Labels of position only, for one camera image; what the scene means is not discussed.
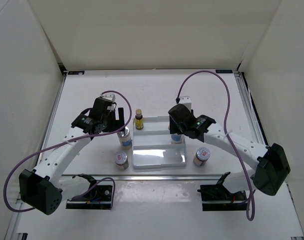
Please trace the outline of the tall silver-lid salt jar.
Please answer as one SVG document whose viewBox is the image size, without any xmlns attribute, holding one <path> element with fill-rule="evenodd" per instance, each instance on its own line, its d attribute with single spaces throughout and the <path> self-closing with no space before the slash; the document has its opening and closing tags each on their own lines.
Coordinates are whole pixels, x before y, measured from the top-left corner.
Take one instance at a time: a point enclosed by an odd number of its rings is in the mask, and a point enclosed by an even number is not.
<svg viewBox="0 0 304 240">
<path fill-rule="evenodd" d="M 184 136 L 182 134 L 171 134 L 172 144 L 181 144 L 183 142 Z"/>
<path fill-rule="evenodd" d="M 130 135 L 130 129 L 126 126 L 122 131 L 117 133 L 120 145 L 123 149 L 128 150 L 132 148 L 132 138 Z"/>
</svg>

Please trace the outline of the yellow-label sauce bottle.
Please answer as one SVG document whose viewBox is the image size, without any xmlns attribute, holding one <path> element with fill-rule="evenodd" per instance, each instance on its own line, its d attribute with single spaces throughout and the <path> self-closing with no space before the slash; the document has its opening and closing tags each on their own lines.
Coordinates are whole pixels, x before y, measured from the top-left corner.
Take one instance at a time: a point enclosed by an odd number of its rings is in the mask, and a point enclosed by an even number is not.
<svg viewBox="0 0 304 240">
<path fill-rule="evenodd" d="M 142 110 L 139 108 L 135 111 L 135 128 L 137 130 L 142 130 L 144 128 Z"/>
</svg>

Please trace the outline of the short spice jar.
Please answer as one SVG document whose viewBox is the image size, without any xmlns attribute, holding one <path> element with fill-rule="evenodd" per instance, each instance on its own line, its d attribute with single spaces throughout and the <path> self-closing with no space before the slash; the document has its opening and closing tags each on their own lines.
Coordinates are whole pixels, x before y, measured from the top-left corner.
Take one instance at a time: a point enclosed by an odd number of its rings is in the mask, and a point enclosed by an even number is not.
<svg viewBox="0 0 304 240">
<path fill-rule="evenodd" d="M 207 162 L 207 160 L 210 158 L 211 153 L 210 150 L 206 147 L 200 147 L 197 149 L 195 156 L 193 158 L 193 163 L 196 166 L 203 166 Z"/>
<path fill-rule="evenodd" d="M 114 162 L 120 170 L 126 170 L 129 167 L 128 156 L 124 151 L 119 151 L 114 155 Z"/>
</svg>

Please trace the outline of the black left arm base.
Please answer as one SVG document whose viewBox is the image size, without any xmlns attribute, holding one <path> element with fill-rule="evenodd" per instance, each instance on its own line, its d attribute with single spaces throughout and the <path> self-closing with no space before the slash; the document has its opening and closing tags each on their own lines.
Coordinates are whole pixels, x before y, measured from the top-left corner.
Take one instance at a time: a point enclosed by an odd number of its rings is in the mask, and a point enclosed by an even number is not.
<svg viewBox="0 0 304 240">
<path fill-rule="evenodd" d="M 111 177 L 104 177 L 96 180 L 94 177 L 79 174 L 89 182 L 89 192 L 81 194 L 67 200 L 66 209 L 68 210 L 112 210 L 115 197 L 116 182 Z"/>
</svg>

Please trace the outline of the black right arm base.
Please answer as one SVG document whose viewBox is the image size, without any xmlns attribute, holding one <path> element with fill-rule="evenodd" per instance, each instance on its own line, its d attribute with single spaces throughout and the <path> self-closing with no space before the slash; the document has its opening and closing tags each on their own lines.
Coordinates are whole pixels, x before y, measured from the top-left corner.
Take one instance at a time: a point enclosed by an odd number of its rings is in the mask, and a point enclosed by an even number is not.
<svg viewBox="0 0 304 240">
<path fill-rule="evenodd" d="M 215 184 L 203 184 L 197 190 L 201 195 L 202 211 L 227 212 L 245 211 L 248 198 L 245 191 L 229 192 L 223 183 L 230 172 L 224 173 Z"/>
</svg>

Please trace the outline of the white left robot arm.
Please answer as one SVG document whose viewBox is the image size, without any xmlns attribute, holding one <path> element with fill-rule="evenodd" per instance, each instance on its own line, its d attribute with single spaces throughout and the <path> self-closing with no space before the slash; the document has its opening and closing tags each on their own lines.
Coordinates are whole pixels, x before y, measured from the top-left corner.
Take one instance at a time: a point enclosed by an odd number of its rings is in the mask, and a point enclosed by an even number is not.
<svg viewBox="0 0 304 240">
<path fill-rule="evenodd" d="M 72 198 L 95 198 L 97 180 L 78 174 L 67 180 L 62 174 L 94 135 L 112 133 L 124 126 L 124 110 L 116 106 L 115 95 L 108 93 L 95 99 L 93 107 L 82 111 L 72 122 L 60 146 L 32 170 L 19 175 L 20 196 L 23 202 L 50 215 L 60 203 Z"/>
</svg>

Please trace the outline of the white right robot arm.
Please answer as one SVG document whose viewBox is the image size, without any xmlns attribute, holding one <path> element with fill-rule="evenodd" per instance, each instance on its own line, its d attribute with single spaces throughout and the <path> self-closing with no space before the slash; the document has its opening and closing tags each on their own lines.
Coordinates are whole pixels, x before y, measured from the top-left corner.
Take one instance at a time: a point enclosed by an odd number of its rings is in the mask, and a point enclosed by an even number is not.
<svg viewBox="0 0 304 240">
<path fill-rule="evenodd" d="M 253 185 L 266 195 L 276 195 L 291 171 L 284 148 L 279 144 L 267 146 L 234 133 L 226 134 L 213 118 L 195 117 L 183 104 L 175 105 L 168 114 L 171 134 L 185 135 L 240 156 L 254 170 Z"/>
</svg>

